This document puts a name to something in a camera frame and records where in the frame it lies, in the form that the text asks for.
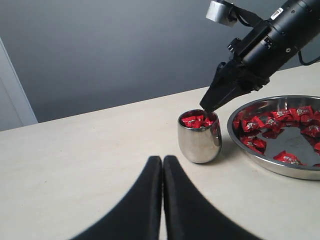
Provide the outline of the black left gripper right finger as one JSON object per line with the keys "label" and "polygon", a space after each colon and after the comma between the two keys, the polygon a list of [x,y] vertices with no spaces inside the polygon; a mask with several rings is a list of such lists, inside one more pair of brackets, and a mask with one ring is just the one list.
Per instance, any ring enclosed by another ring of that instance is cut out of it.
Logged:
{"label": "black left gripper right finger", "polygon": [[195,187],[174,155],[163,160],[168,240],[258,240],[217,210]]}

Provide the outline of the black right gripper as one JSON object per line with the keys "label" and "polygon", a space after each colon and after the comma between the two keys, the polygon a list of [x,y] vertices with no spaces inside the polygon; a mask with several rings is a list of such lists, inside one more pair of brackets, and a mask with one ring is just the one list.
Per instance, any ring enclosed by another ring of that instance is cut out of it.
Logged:
{"label": "black right gripper", "polygon": [[269,78],[320,33],[320,2],[288,0],[228,49],[233,60],[221,62],[200,101],[215,111],[233,99],[259,90]]}

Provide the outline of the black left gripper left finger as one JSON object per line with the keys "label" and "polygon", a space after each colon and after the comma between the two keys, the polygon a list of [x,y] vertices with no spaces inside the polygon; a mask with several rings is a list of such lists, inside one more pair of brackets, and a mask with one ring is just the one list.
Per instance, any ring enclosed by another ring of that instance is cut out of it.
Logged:
{"label": "black left gripper left finger", "polygon": [[158,240],[162,212],[162,160],[150,156],[113,209],[74,240]]}

